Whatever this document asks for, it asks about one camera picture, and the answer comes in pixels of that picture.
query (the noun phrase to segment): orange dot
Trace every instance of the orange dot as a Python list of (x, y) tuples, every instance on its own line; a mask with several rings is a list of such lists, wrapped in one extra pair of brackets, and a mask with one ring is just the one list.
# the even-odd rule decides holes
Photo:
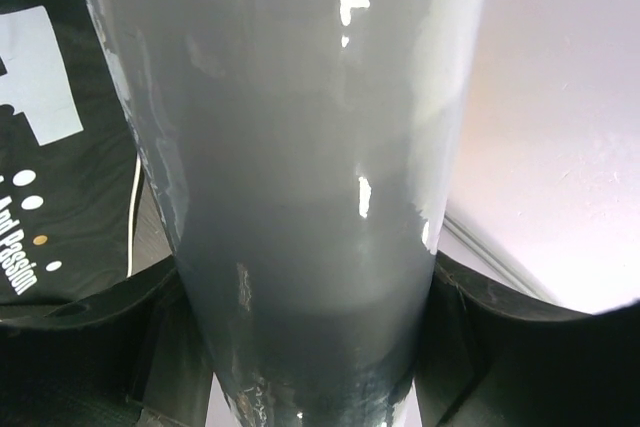
[(46, 235), (38, 235), (33, 239), (33, 243), (34, 245), (44, 245), (47, 243), (47, 240), (49, 240), (49, 237)]

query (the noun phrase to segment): gray bottle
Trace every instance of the gray bottle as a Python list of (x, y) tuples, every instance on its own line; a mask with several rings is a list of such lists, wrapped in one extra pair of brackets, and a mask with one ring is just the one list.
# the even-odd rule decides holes
[(482, 0), (87, 0), (245, 427), (399, 425)]

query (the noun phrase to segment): white printed logo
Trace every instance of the white printed logo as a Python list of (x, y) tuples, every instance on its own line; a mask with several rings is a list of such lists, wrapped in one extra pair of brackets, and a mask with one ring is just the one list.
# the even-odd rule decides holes
[(24, 113), (38, 145), (83, 130), (44, 7), (0, 15), (0, 105), (5, 104)]

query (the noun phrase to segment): gray cup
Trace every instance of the gray cup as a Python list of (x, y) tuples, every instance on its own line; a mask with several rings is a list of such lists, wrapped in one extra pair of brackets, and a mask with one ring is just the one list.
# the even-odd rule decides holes
[(242, 426), (399, 425), (482, 0), (87, 0)]

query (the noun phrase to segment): white dot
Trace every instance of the white dot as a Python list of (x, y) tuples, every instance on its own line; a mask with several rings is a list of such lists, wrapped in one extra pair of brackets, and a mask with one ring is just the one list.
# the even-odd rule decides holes
[(47, 265), (45, 269), (47, 269), (47, 272), (55, 272), (60, 267), (62, 267), (62, 262), (56, 260), (55, 262), (51, 262), (49, 265)]
[(24, 187), (36, 180), (36, 173), (33, 170), (22, 170), (13, 176), (13, 185)]
[(42, 204), (44, 204), (44, 199), (42, 197), (39, 195), (32, 195), (24, 199), (21, 205), (24, 210), (36, 210), (42, 207)]

